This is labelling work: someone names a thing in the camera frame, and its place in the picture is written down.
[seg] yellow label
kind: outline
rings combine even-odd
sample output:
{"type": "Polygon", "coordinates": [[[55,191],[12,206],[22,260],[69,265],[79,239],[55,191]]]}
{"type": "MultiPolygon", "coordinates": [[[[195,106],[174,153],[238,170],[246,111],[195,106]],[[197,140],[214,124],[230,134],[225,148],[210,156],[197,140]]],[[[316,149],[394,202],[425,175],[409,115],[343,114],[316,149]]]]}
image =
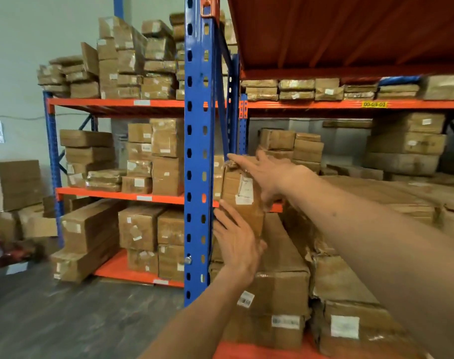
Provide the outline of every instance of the yellow label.
{"type": "Polygon", "coordinates": [[[362,101],[362,108],[388,108],[388,102],[362,101]]]}

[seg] person's right arm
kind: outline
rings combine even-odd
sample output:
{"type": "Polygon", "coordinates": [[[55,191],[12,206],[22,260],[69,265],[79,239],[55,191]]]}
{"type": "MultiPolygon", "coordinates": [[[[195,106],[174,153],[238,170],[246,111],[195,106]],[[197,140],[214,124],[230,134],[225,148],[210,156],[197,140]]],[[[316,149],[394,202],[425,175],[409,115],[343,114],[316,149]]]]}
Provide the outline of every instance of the person's right arm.
{"type": "Polygon", "coordinates": [[[435,359],[454,359],[454,239],[334,187],[306,167],[259,152],[248,170],[270,205],[279,195],[307,215],[392,316],[435,359]]]}

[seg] blue metal upright post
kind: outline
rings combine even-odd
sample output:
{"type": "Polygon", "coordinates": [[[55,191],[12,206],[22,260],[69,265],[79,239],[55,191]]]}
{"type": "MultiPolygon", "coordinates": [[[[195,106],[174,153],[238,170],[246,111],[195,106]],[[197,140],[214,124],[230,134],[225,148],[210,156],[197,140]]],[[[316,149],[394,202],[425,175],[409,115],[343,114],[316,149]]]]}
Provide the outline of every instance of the blue metal upright post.
{"type": "Polygon", "coordinates": [[[242,94],[240,96],[240,112],[239,112],[239,127],[238,127],[238,153],[240,155],[247,154],[247,119],[248,119],[248,108],[247,108],[247,95],[242,94]]]}
{"type": "Polygon", "coordinates": [[[185,306],[208,286],[212,232],[216,20],[201,17],[201,9],[204,16],[212,12],[201,0],[185,0],[185,306]]]}
{"type": "Polygon", "coordinates": [[[238,133],[238,99],[239,99],[239,58],[238,54],[232,55],[232,71],[228,72],[227,78],[227,133],[229,139],[229,151],[237,153],[238,133]]]}
{"type": "MultiPolygon", "coordinates": [[[[48,105],[48,98],[52,94],[43,92],[44,115],[46,117],[46,130],[48,132],[48,149],[49,162],[51,167],[51,184],[54,197],[56,197],[56,188],[61,187],[61,173],[59,170],[59,152],[58,137],[56,132],[56,115],[54,108],[48,105]]],[[[59,245],[64,246],[63,231],[61,229],[61,217],[64,215],[64,206],[62,201],[55,199],[54,209],[56,211],[56,225],[58,227],[59,245]]]]}

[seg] blue package on shelf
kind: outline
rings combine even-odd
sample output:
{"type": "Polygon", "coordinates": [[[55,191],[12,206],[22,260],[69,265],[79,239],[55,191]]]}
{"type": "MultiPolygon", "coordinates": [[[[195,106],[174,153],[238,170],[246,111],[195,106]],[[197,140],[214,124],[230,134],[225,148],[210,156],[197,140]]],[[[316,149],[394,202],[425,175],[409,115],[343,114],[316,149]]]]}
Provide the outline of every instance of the blue package on shelf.
{"type": "Polygon", "coordinates": [[[392,86],[396,84],[417,84],[420,81],[420,76],[409,77],[383,77],[378,86],[392,86]]]}

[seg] barcode label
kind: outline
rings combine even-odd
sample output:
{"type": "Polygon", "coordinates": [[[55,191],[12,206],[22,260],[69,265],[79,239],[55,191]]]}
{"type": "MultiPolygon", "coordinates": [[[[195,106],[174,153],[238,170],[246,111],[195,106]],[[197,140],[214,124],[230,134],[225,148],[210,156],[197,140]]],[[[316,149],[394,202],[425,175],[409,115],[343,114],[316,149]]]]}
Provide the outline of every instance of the barcode label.
{"type": "Polygon", "coordinates": [[[360,318],[357,316],[332,315],[330,334],[334,338],[358,339],[360,318]]]}
{"type": "Polygon", "coordinates": [[[242,295],[240,295],[239,300],[237,301],[237,305],[249,308],[252,305],[252,301],[254,300],[255,295],[253,293],[244,291],[242,295]]]}
{"type": "Polygon", "coordinates": [[[272,327],[300,330],[300,316],[272,315],[272,327]]]}

